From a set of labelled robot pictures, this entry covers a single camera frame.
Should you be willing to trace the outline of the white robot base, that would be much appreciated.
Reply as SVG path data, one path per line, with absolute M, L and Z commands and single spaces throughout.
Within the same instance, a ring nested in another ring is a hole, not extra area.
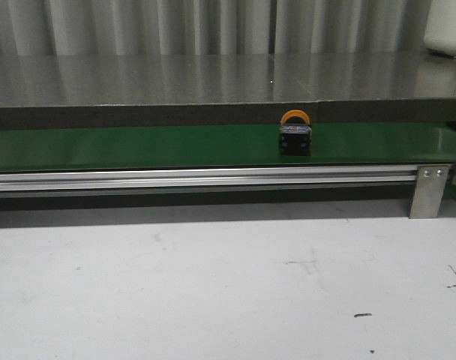
M 456 0 L 433 0 L 427 16 L 424 46 L 456 58 Z

